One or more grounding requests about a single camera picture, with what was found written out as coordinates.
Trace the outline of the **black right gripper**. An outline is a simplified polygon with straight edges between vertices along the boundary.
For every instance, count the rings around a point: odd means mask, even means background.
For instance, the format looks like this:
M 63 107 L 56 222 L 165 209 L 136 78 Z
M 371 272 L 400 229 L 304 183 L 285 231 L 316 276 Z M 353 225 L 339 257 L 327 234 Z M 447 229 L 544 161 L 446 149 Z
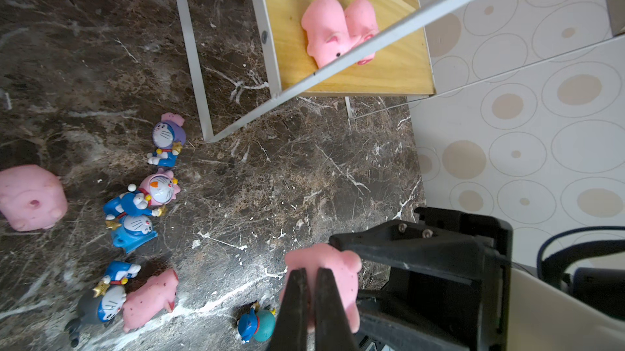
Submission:
M 505 350 L 513 228 L 495 217 L 416 208 L 332 235 L 330 245 L 390 267 L 379 290 L 359 290 L 360 333 L 394 350 Z

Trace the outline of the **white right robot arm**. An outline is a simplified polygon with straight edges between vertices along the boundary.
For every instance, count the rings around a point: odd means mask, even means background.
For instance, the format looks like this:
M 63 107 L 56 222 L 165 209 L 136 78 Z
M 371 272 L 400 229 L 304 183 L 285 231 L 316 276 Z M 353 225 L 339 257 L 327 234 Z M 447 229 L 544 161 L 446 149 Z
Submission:
M 563 266 L 623 250 L 621 240 L 555 253 L 535 272 L 515 269 L 509 223 L 478 214 L 418 208 L 330 244 L 390 267 L 379 290 L 356 305 L 364 336 L 395 350 L 621 350 L 624 288 L 596 271 L 585 286 L 563 284 Z

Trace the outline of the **pink pig toy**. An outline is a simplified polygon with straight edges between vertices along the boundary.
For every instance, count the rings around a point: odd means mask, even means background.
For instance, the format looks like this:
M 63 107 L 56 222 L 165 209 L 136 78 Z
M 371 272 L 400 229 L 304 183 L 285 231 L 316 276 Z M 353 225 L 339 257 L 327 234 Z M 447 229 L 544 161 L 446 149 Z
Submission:
M 353 0 L 344 10 L 352 50 L 379 33 L 376 13 L 369 0 Z
M 15 231 L 50 229 L 67 211 L 60 178 L 48 170 L 21 165 L 1 172 L 1 213 Z
M 335 286 L 340 296 L 340 305 L 348 321 L 351 333 L 356 334 L 361 325 L 360 314 L 356 305 L 359 290 L 358 273 L 361 271 L 361 258 L 353 251 L 339 251 L 329 244 L 315 244 L 309 248 L 301 248 L 285 255 L 286 281 L 280 294 L 280 301 L 285 297 L 286 286 L 294 271 L 305 269 L 309 287 L 309 323 L 308 330 L 315 328 L 316 297 L 322 285 L 328 284 L 332 272 Z
M 146 284 L 131 292 L 123 305 L 123 331 L 129 333 L 141 328 L 161 310 L 172 313 L 175 309 L 179 277 L 170 268 L 151 276 Z
M 359 41 L 350 36 L 338 0 L 314 0 L 302 17 L 301 26 L 307 35 L 307 53 L 319 69 L 348 53 Z

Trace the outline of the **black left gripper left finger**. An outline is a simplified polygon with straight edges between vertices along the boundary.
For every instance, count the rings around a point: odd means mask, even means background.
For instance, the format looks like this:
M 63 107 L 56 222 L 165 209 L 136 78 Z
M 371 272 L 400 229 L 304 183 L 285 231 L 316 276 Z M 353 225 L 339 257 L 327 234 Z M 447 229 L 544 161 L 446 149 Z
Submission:
M 268 351 L 307 349 L 309 286 L 306 269 L 291 271 Z

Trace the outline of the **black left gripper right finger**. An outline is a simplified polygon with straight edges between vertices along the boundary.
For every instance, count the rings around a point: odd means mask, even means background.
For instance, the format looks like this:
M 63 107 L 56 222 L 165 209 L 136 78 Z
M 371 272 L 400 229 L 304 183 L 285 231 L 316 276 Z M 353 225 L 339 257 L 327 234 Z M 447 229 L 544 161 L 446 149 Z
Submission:
M 317 272 L 314 318 L 316 351 L 358 350 L 330 269 L 321 268 Z

